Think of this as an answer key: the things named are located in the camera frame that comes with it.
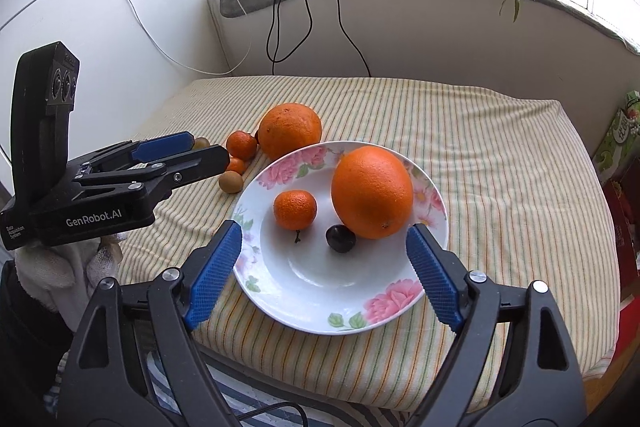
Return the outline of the white gloved left hand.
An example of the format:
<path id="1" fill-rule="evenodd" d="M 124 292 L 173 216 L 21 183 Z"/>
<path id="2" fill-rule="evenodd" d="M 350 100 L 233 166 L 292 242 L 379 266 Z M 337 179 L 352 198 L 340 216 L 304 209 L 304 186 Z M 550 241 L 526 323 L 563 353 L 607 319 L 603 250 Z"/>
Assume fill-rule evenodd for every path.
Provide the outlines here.
<path id="1" fill-rule="evenodd" d="M 29 243 L 15 251 L 17 277 L 26 293 L 58 312 L 76 332 L 86 306 L 105 277 L 116 277 L 126 233 L 46 247 Z"/>

